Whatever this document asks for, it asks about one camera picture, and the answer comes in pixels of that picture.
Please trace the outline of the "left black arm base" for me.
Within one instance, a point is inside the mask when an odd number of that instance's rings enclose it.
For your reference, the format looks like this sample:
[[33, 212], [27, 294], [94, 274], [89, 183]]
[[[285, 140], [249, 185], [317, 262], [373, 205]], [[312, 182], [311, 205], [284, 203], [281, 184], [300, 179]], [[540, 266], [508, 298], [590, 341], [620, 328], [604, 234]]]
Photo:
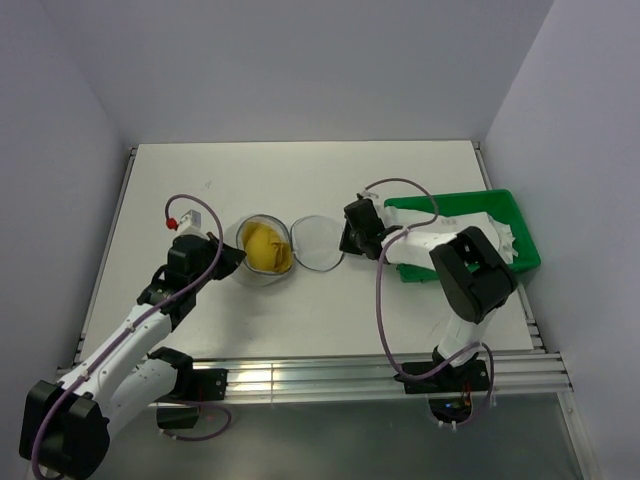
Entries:
[[174, 389], [160, 402], [210, 402], [225, 398], [228, 370], [224, 368], [179, 371]]

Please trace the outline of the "yellow bra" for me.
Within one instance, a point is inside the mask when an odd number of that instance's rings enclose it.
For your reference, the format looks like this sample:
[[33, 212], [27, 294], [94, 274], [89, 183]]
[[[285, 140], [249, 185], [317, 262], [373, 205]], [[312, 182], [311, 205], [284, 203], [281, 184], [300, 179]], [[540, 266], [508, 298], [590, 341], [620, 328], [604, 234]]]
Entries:
[[251, 268], [283, 274], [292, 267], [290, 244], [269, 225], [249, 221], [243, 230], [242, 241]]

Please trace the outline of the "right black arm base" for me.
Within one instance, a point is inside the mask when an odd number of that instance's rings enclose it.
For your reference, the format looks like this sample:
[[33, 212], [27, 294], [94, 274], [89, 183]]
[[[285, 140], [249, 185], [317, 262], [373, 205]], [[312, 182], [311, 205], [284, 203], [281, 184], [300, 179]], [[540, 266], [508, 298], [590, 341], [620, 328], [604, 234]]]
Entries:
[[473, 393], [487, 391], [491, 385], [486, 363], [476, 356], [462, 366], [446, 366], [425, 380], [408, 380], [399, 374], [394, 380], [404, 386], [406, 394]]

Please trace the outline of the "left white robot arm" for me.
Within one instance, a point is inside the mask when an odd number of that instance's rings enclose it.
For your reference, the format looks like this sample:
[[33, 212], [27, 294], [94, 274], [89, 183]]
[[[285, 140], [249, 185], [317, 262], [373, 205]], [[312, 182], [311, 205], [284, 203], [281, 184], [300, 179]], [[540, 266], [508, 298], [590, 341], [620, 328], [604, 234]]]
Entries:
[[87, 479], [116, 434], [149, 404], [198, 408], [223, 399], [226, 373], [204, 387], [191, 356], [161, 346], [194, 309], [202, 288], [241, 265], [244, 251], [213, 234], [181, 234], [124, 322], [85, 361], [25, 401], [19, 454], [37, 479]]

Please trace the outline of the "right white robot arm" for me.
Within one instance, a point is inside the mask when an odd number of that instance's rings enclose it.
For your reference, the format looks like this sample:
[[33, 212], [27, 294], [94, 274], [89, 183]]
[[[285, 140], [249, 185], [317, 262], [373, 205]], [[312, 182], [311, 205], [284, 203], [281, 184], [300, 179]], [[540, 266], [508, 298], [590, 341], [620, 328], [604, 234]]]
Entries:
[[[377, 262], [375, 314], [383, 351], [405, 379], [433, 376], [443, 389], [452, 390], [468, 374], [467, 364], [483, 347], [487, 326], [517, 288], [512, 269], [485, 233], [476, 226], [457, 232], [432, 233], [433, 219], [411, 225], [387, 225], [370, 198], [360, 197], [344, 208], [345, 227], [340, 241], [344, 253], [363, 255]], [[386, 338], [382, 312], [382, 280], [388, 265], [407, 264], [433, 270], [450, 308], [444, 337], [435, 347], [433, 368], [424, 374], [404, 372]]]

